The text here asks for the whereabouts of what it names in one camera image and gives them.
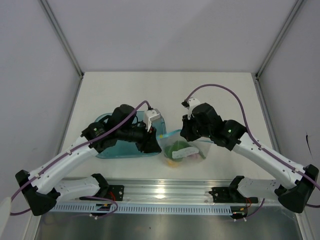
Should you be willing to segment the green toy bell pepper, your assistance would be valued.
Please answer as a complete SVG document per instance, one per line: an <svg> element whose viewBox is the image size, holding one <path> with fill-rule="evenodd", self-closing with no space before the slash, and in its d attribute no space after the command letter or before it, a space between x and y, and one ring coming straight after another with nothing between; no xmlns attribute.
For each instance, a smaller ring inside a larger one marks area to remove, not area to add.
<svg viewBox="0 0 320 240"><path fill-rule="evenodd" d="M201 155L201 159L206 158L206 155L198 146L182 140L177 140L173 144L164 147L164 156L175 162L181 162L192 154Z"/></svg>

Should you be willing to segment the yellow toy orange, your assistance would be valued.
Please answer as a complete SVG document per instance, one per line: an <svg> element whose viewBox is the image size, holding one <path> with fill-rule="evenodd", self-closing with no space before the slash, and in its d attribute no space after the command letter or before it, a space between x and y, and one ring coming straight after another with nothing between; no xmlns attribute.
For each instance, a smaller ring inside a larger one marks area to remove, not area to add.
<svg viewBox="0 0 320 240"><path fill-rule="evenodd" d="M166 163L168 164L168 166L170 166L171 168L176 168L180 165L179 162L176 162L176 161L172 161L171 159L168 159L166 161Z"/></svg>

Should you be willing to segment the clear zip top bag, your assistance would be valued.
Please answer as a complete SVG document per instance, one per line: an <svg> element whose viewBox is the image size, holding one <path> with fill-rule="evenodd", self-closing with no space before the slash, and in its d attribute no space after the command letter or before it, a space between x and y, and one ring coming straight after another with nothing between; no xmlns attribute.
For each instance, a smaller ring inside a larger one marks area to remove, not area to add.
<svg viewBox="0 0 320 240"><path fill-rule="evenodd" d="M204 161L213 142L202 138L188 142L180 133L181 130L177 129L156 137L164 162L176 168L185 165L193 166Z"/></svg>

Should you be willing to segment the purple toy eggplant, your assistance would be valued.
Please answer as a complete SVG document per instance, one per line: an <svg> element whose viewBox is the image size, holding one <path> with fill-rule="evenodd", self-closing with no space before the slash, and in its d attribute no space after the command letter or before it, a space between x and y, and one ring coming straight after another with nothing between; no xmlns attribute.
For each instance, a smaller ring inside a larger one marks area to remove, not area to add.
<svg viewBox="0 0 320 240"><path fill-rule="evenodd" d="M195 154L189 155L188 158L191 160L198 160L201 158L201 155L198 153L195 153Z"/></svg>

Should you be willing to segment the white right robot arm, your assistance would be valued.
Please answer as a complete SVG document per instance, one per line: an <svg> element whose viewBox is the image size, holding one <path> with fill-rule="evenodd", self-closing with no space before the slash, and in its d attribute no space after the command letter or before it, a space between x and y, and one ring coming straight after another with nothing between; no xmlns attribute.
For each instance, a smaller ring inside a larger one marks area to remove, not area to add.
<svg viewBox="0 0 320 240"><path fill-rule="evenodd" d="M266 147L239 122L222 120L208 103L193 98L183 101L182 105L188 112L182 116L181 137L188 142L207 138L218 147L249 159L274 177L265 180L236 176L228 189L232 201L257 197L277 200L294 213L304 211L316 187L319 175L316 166L301 165Z"/></svg>

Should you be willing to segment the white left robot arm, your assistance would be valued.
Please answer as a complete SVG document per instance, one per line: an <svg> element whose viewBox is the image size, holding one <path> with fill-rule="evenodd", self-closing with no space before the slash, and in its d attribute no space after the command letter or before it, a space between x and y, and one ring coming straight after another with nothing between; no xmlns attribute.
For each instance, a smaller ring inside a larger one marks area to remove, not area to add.
<svg viewBox="0 0 320 240"><path fill-rule="evenodd" d="M85 128L76 141L64 152L32 171L20 170L15 178L34 216L49 212L58 202L83 198L106 200L110 185L100 174L65 181L64 178L86 160L93 158L118 141L134 143L144 154L160 153L155 121L161 120L157 109L148 107L143 119L137 118L137 109L122 104L110 115L105 115Z"/></svg>

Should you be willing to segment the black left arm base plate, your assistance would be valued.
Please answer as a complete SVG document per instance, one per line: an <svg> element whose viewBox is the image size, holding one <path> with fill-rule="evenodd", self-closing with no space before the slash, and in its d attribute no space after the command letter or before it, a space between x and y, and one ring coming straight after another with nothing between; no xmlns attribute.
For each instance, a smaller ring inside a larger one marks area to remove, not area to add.
<svg viewBox="0 0 320 240"><path fill-rule="evenodd" d="M121 202L124 197L125 187L123 185L104 185L99 187L93 197L104 198L113 201Z"/></svg>

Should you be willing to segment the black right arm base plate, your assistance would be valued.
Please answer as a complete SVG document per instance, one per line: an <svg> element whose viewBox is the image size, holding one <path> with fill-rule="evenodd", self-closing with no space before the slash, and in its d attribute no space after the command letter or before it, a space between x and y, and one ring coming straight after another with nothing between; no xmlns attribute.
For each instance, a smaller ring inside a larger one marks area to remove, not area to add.
<svg viewBox="0 0 320 240"><path fill-rule="evenodd" d="M236 189L229 187L212 187L208 193L212 196L214 203L257 204L259 202L257 197L246 198Z"/></svg>

